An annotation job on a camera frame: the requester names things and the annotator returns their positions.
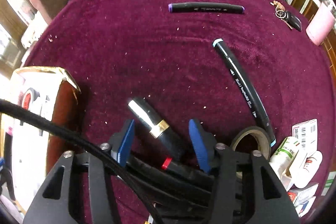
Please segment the red white small box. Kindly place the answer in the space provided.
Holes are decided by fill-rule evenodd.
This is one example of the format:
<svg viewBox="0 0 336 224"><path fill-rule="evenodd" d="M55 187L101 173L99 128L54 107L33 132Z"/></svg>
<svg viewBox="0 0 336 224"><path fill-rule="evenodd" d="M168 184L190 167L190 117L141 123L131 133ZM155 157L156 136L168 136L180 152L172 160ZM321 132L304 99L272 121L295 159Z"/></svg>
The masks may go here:
<svg viewBox="0 0 336 224"><path fill-rule="evenodd" d="M318 189L319 183L310 182L305 188L293 188L288 191L288 196L294 206L298 206L311 197L313 197Z"/></svg>

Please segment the white small bottle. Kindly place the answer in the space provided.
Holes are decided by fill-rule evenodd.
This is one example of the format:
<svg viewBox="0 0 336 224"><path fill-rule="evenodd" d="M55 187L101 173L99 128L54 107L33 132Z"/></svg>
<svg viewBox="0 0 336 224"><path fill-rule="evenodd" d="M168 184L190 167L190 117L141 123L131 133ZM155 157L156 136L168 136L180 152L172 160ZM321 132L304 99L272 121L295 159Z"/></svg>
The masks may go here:
<svg viewBox="0 0 336 224"><path fill-rule="evenodd" d="M315 151L313 155L306 159L303 167L299 170L297 177L294 180L294 185L297 188L305 188L311 179L317 173L319 166L322 163L323 155L320 151Z"/></svg>

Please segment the white gold-rimmed tray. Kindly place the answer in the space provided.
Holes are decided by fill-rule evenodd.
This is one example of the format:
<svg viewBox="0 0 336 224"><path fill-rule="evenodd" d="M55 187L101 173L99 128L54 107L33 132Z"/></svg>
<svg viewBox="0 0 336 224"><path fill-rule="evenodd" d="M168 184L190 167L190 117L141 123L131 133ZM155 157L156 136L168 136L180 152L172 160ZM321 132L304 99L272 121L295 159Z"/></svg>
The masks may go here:
<svg viewBox="0 0 336 224"><path fill-rule="evenodd" d="M3 126L12 137L10 149L14 199L27 212L48 173L66 147L46 124L75 130L81 90L61 67L28 66L16 69L9 82Z"/></svg>

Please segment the brown tape roll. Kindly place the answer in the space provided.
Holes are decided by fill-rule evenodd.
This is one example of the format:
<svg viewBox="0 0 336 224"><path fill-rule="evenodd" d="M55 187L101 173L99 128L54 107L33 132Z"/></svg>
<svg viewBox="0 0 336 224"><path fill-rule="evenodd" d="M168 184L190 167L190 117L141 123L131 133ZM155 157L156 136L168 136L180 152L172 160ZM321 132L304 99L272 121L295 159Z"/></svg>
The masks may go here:
<svg viewBox="0 0 336 224"><path fill-rule="evenodd" d="M237 152L251 153L258 150L269 160L271 154L270 139L264 129L251 126L240 131L233 141L230 148Z"/></svg>

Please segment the barcode paper card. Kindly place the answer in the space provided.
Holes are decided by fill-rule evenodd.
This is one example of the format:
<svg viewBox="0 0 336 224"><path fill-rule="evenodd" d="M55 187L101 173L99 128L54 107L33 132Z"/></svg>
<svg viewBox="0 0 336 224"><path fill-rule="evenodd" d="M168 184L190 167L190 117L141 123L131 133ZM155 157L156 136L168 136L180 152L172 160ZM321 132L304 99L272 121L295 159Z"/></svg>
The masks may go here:
<svg viewBox="0 0 336 224"><path fill-rule="evenodd" d="M295 124L291 127L292 136L297 138L302 149L310 157L317 151L318 144L318 121L311 119L309 121Z"/></svg>

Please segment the blue-capped black marker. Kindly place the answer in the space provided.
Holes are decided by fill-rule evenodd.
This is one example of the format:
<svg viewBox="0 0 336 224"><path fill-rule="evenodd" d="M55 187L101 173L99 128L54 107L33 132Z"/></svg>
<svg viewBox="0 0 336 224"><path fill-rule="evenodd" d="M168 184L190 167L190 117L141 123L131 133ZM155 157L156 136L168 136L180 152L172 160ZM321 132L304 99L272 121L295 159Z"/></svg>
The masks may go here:
<svg viewBox="0 0 336 224"><path fill-rule="evenodd" d="M268 117L261 98L259 97L250 78L223 39L214 40L213 48L223 59L227 69L230 71L232 78L239 87L239 90L244 97L256 124L266 131L269 137L270 147L273 147L276 144L276 137L273 132L270 118Z"/></svg>

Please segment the red-capped black marker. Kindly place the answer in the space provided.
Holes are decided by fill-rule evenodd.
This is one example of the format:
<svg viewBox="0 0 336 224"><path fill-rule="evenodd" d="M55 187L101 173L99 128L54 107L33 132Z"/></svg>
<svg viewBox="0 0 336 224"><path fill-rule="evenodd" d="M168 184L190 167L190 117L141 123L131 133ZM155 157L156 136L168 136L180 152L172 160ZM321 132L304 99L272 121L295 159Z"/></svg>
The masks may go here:
<svg viewBox="0 0 336 224"><path fill-rule="evenodd" d="M172 158L167 157L161 165L161 170L173 175L176 178L189 182L194 185L210 185L213 184L214 178L201 170L193 169L183 165Z"/></svg>

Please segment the black gold lipstick tube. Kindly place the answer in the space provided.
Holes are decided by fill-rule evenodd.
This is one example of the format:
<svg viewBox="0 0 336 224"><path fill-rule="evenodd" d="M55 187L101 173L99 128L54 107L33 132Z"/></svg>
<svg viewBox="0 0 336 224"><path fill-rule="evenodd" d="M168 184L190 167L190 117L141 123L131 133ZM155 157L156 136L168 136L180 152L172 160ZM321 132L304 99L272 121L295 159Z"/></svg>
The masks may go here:
<svg viewBox="0 0 336 224"><path fill-rule="evenodd" d="M167 153L173 159L180 160L183 155L184 142L156 110L143 98L133 98L127 105L149 130L150 135L165 147Z"/></svg>

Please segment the maroon velvet cloth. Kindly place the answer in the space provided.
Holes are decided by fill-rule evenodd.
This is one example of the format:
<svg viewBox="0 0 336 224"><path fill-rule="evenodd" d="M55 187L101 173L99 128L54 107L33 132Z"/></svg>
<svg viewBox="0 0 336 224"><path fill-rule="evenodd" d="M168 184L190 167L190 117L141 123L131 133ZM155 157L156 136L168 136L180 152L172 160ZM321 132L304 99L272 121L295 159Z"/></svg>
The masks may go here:
<svg viewBox="0 0 336 224"><path fill-rule="evenodd" d="M276 136L317 119L323 160L313 181L321 193L335 149L335 91L323 47L275 15L273 0L70 0L37 42L28 66L69 71L80 86L78 128L94 144L133 118L144 98L189 143L196 118L230 144L255 120L216 50L223 39L250 78ZM240 5L244 14L169 12L168 4Z"/></svg>

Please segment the key bunch with fob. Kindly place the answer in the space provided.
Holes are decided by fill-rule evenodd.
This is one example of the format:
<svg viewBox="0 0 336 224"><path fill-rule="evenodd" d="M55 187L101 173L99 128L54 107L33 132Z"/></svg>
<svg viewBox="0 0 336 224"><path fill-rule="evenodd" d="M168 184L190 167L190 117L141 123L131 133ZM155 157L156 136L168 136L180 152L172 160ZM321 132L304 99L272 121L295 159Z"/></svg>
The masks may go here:
<svg viewBox="0 0 336 224"><path fill-rule="evenodd" d="M291 30L302 31L302 23L300 19L287 10L282 3L273 1L270 4L274 7L276 17L285 22Z"/></svg>

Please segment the pink tumbler cup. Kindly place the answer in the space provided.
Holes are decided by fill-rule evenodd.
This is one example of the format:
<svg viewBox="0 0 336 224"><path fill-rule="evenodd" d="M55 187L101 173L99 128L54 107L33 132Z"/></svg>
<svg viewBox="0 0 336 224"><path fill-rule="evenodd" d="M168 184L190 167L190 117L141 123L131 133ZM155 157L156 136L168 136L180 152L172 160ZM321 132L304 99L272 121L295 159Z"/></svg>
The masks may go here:
<svg viewBox="0 0 336 224"><path fill-rule="evenodd" d="M309 39L319 46L327 37L335 24L335 16L331 8L322 3L306 28Z"/></svg>

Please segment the purple-capped black marker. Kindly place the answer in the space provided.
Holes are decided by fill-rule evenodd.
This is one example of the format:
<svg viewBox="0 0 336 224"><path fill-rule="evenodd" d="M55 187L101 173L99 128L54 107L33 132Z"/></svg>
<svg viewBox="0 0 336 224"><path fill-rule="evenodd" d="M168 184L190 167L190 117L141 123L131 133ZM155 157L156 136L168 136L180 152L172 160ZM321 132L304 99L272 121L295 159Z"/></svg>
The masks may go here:
<svg viewBox="0 0 336 224"><path fill-rule="evenodd" d="M168 4L169 12L214 12L214 13L231 13L244 14L245 8L240 5L228 3L213 2L185 2Z"/></svg>

